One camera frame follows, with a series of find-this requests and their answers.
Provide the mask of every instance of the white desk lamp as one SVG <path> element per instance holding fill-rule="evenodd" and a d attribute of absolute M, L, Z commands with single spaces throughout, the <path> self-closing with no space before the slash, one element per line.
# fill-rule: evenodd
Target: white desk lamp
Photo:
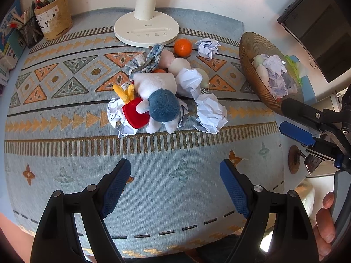
<path fill-rule="evenodd" d="M 135 11 L 115 23 L 116 37 L 128 45 L 145 48 L 175 40 L 179 33 L 177 21 L 156 12 L 155 7 L 156 0 L 136 0 Z"/>

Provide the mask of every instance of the label on pen holder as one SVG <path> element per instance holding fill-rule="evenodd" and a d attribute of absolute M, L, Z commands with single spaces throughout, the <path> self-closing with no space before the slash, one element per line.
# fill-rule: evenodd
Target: label on pen holder
<path fill-rule="evenodd" d="M 47 10 L 46 12 L 36 16 L 36 19 L 38 20 L 41 31 L 44 34 L 52 31 L 52 28 L 50 27 L 50 21 L 52 21 L 55 18 L 58 12 L 59 12 L 59 7 L 55 6 Z"/>

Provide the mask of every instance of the human hand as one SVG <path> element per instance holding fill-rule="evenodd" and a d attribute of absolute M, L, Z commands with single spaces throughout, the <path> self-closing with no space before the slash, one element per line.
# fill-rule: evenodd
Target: human hand
<path fill-rule="evenodd" d="M 331 242 L 335 238 L 335 226 L 329 208 L 334 203 L 334 192 L 328 193 L 323 199 L 323 208 L 317 212 L 315 221 L 317 225 L 313 228 L 317 242 L 319 260 L 331 252 Z"/>

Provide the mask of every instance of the red plush fabric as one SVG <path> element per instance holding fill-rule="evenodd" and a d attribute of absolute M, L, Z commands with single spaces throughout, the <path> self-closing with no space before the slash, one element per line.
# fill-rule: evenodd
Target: red plush fabric
<path fill-rule="evenodd" d="M 122 107 L 123 113 L 126 116 L 127 121 L 135 129 L 141 129 L 149 123 L 150 115 L 149 112 L 140 114 L 136 111 L 136 106 L 142 101 L 141 98 L 136 98 L 130 101 L 128 104 Z"/>

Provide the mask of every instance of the monitor screen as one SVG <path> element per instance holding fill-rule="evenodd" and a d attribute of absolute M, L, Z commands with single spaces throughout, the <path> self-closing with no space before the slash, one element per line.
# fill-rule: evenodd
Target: monitor screen
<path fill-rule="evenodd" d="M 300 0 L 283 21 L 327 82 L 351 68 L 351 26 L 334 0 Z"/>

